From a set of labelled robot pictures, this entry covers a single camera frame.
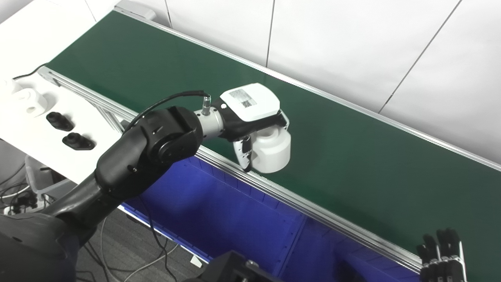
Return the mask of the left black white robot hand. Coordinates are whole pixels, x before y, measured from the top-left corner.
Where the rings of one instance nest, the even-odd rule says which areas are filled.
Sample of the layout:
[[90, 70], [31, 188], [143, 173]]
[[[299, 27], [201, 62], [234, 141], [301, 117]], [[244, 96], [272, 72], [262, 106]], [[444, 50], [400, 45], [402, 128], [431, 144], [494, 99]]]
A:
[[240, 167], [264, 174], [278, 172], [290, 161], [290, 121], [278, 97], [260, 83], [223, 92], [211, 103], [218, 118], [218, 137], [233, 145]]

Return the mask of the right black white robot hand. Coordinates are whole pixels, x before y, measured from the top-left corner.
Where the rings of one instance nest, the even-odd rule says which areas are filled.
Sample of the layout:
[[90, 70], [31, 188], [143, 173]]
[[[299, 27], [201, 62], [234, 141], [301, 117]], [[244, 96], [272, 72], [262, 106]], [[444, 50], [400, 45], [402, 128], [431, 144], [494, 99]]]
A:
[[420, 282], [467, 282], [467, 271], [462, 241], [456, 229], [438, 229], [436, 237], [422, 236], [424, 242], [416, 246], [421, 268]]

